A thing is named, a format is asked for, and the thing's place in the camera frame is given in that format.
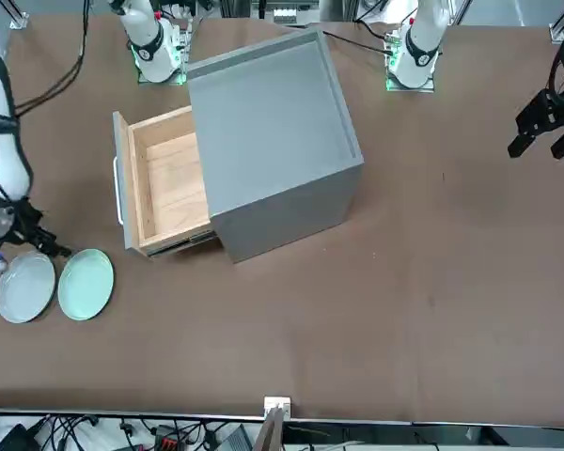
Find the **brown table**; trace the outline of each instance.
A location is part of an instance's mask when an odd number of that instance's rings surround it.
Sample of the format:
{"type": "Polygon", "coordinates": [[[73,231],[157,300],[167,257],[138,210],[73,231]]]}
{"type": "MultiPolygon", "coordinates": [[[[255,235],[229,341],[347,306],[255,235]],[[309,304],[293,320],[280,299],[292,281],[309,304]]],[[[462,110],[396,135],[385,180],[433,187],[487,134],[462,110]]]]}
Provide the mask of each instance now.
{"type": "MultiPolygon", "coordinates": [[[[80,22],[12,35],[18,100],[70,67],[80,22]]],[[[206,20],[193,55],[287,31],[206,20]]],[[[434,95],[385,92],[379,55],[329,38],[366,159],[349,219],[238,265],[218,245],[124,252],[111,114],[188,103],[185,87],[138,86],[125,41],[116,16],[92,17],[79,80],[23,121],[32,200],[63,244],[112,258],[112,300],[87,322],[56,301],[0,318],[0,406],[260,414],[285,395],[303,417],[564,426],[564,161],[551,137],[506,150],[546,81],[546,29],[450,29],[434,95]]]]}

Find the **electrical wire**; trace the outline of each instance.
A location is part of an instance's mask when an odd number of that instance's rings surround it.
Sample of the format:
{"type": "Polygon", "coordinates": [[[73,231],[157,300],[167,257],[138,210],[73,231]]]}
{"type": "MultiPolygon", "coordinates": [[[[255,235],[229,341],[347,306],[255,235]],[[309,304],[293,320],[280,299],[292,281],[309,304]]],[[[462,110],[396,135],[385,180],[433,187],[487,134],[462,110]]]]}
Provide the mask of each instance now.
{"type": "Polygon", "coordinates": [[[378,33],[376,33],[376,32],[375,32],[374,30],[372,30],[371,27],[370,27],[367,23],[365,23],[364,21],[359,20],[359,21],[357,21],[357,23],[362,24],[374,38],[378,38],[378,39],[384,40],[384,36],[383,36],[383,35],[379,35],[378,33]]]}
{"type": "Polygon", "coordinates": [[[215,434],[217,434],[217,432],[223,428],[224,426],[229,425],[229,422],[226,421],[224,423],[222,423],[221,425],[219,425],[217,428],[215,428],[214,430],[208,430],[207,426],[203,425],[203,427],[205,428],[205,437],[203,438],[203,441],[201,442],[200,446],[196,449],[200,449],[200,448],[205,448],[207,451],[211,451],[210,448],[206,447],[205,444],[207,444],[207,432],[210,432],[213,434],[213,436],[215,437],[215,440],[217,440],[217,436],[215,434]]]}
{"type": "Polygon", "coordinates": [[[70,418],[67,418],[65,422],[63,422],[62,418],[59,418],[59,420],[60,424],[65,428],[65,433],[63,434],[63,439],[61,440],[64,440],[66,443],[67,439],[71,436],[73,438],[73,441],[75,442],[75,445],[77,446],[77,449],[79,451],[85,451],[83,446],[81,446],[79,441],[77,440],[77,435],[75,435],[75,426],[77,425],[74,425],[73,421],[70,418]]]}
{"type": "Polygon", "coordinates": [[[198,429],[198,434],[196,435],[195,440],[194,440],[193,442],[188,443],[188,444],[191,445],[191,446],[197,444],[197,443],[198,443],[198,439],[200,439],[200,427],[201,427],[201,426],[204,427],[204,428],[206,428],[206,427],[202,424],[202,422],[199,422],[198,425],[196,425],[195,428],[190,429],[190,430],[188,431],[188,433],[186,433],[186,435],[184,435],[184,437],[183,437],[182,439],[183,439],[183,440],[186,440],[186,438],[190,437],[190,434],[192,434],[196,429],[198,429]]]}
{"type": "Polygon", "coordinates": [[[412,14],[414,14],[416,11],[417,11],[417,7],[415,7],[414,9],[412,9],[412,12],[410,12],[407,16],[405,16],[405,17],[401,20],[401,22],[399,22],[399,23],[404,23],[405,21],[407,21],[407,20],[410,18],[410,16],[411,16],[412,14]]]}
{"type": "Polygon", "coordinates": [[[56,446],[55,446],[55,432],[56,432],[56,429],[55,429],[55,426],[56,426],[56,417],[55,417],[55,419],[53,420],[53,425],[52,425],[52,429],[51,429],[51,431],[50,431],[50,437],[49,437],[49,438],[50,438],[50,444],[53,446],[53,451],[56,451],[56,446]]]}
{"type": "Polygon", "coordinates": [[[169,19],[176,19],[176,16],[174,16],[172,13],[167,12],[163,9],[163,7],[161,7],[161,12],[163,13],[163,15],[165,17],[168,17],[169,19]]]}
{"type": "Polygon", "coordinates": [[[179,451],[180,450],[180,444],[181,444],[180,430],[178,429],[178,420],[176,420],[175,418],[173,419],[173,426],[176,429],[176,437],[178,438],[178,441],[176,442],[176,451],[179,451]]]}
{"type": "Polygon", "coordinates": [[[424,437],[422,437],[420,434],[418,434],[417,432],[414,432],[414,437],[415,437],[415,441],[418,443],[423,443],[423,444],[429,444],[431,446],[434,446],[436,448],[436,451],[439,451],[439,445],[436,442],[429,442],[426,439],[424,439],[424,437]]]}
{"type": "MultiPolygon", "coordinates": [[[[48,438],[46,439],[46,441],[44,442],[44,444],[42,445],[40,451],[44,451],[44,449],[45,449],[46,446],[48,445],[48,442],[52,442],[53,449],[55,449],[55,434],[62,428],[62,425],[59,426],[59,427],[57,427],[57,428],[55,428],[55,422],[56,422],[56,420],[57,420],[58,418],[59,418],[58,416],[55,416],[55,417],[54,417],[54,422],[53,422],[53,426],[52,426],[51,433],[50,433],[50,435],[48,436],[48,438]]],[[[75,420],[73,420],[72,425],[73,425],[73,427],[76,427],[77,425],[79,425],[80,423],[82,423],[82,422],[84,422],[84,421],[86,421],[86,420],[87,420],[87,417],[86,417],[86,416],[82,416],[82,417],[76,418],[75,420]]]]}
{"type": "Polygon", "coordinates": [[[71,69],[69,69],[69,71],[67,73],[65,73],[65,75],[63,75],[53,86],[51,86],[42,95],[37,96],[36,98],[31,99],[29,101],[25,101],[20,105],[16,105],[15,109],[25,108],[25,106],[35,105],[39,101],[42,101],[41,103],[36,105],[36,106],[39,106],[40,104],[44,103],[45,101],[48,101],[49,99],[52,99],[53,97],[58,95],[60,92],[62,92],[64,89],[69,87],[69,85],[77,77],[77,75],[79,74],[79,71],[81,70],[81,64],[84,60],[84,55],[86,53],[86,37],[87,37],[88,15],[89,15],[90,6],[91,6],[90,0],[84,0],[83,14],[82,14],[82,26],[83,26],[82,44],[80,46],[80,54],[78,55],[78,58],[75,61],[75,63],[73,64],[73,66],[71,67],[71,69]],[[62,86],[62,84],[65,83],[65,81],[72,74],[73,74],[73,77],[67,82],[67,84],[65,86],[62,86]]]}
{"type": "Polygon", "coordinates": [[[382,3],[385,3],[387,1],[388,0],[378,0],[378,2],[376,2],[374,5],[369,7],[369,9],[366,12],[364,12],[361,16],[359,16],[357,19],[355,19],[355,21],[356,22],[361,21],[364,17],[366,17],[368,14],[370,14],[370,12],[372,12],[374,9],[376,9],[376,7],[379,7],[382,3]]]}
{"type": "Polygon", "coordinates": [[[128,434],[128,429],[126,429],[126,428],[124,427],[124,425],[125,425],[125,426],[128,426],[128,425],[126,425],[126,423],[125,423],[125,421],[123,420],[123,418],[121,418],[120,420],[121,420],[121,426],[120,426],[119,428],[123,431],[123,435],[125,435],[125,440],[128,441],[128,445],[130,446],[130,450],[131,450],[131,451],[134,451],[135,447],[133,446],[132,440],[130,439],[130,435],[128,434]]]}
{"type": "Polygon", "coordinates": [[[73,82],[77,79],[82,69],[82,64],[84,63],[84,57],[86,56],[89,9],[90,9],[90,0],[84,0],[83,13],[82,13],[83,35],[82,35],[80,52],[77,57],[77,60],[75,61],[71,69],[67,73],[65,73],[65,75],[63,75],[54,85],[52,85],[49,89],[47,89],[46,92],[37,96],[34,99],[30,99],[28,101],[24,101],[19,105],[16,105],[15,110],[19,110],[16,113],[17,118],[24,116],[25,114],[29,113],[33,109],[38,108],[39,106],[43,105],[45,102],[58,96],[60,93],[65,91],[65,89],[71,86],[73,82]]]}
{"type": "Polygon", "coordinates": [[[147,422],[144,421],[144,418],[140,418],[140,421],[142,422],[142,425],[147,429],[147,431],[150,432],[150,435],[157,435],[156,428],[151,428],[149,425],[147,425],[147,422]]]}
{"type": "Polygon", "coordinates": [[[329,31],[322,30],[324,35],[332,36],[333,38],[344,40],[345,42],[349,42],[350,44],[356,45],[358,47],[363,47],[364,49],[371,50],[372,52],[378,52],[379,54],[386,54],[387,56],[392,56],[393,53],[390,50],[381,49],[378,47],[372,47],[367,44],[362,44],[361,42],[357,42],[356,40],[351,40],[347,38],[343,38],[342,36],[335,35],[334,33],[330,33],[329,31]]]}
{"type": "Polygon", "coordinates": [[[556,72],[557,68],[561,64],[561,56],[564,55],[564,40],[557,49],[554,55],[554,60],[552,61],[552,67],[549,70],[549,78],[547,80],[547,90],[549,92],[552,100],[558,104],[564,106],[564,96],[561,96],[558,91],[556,91],[556,72]]]}

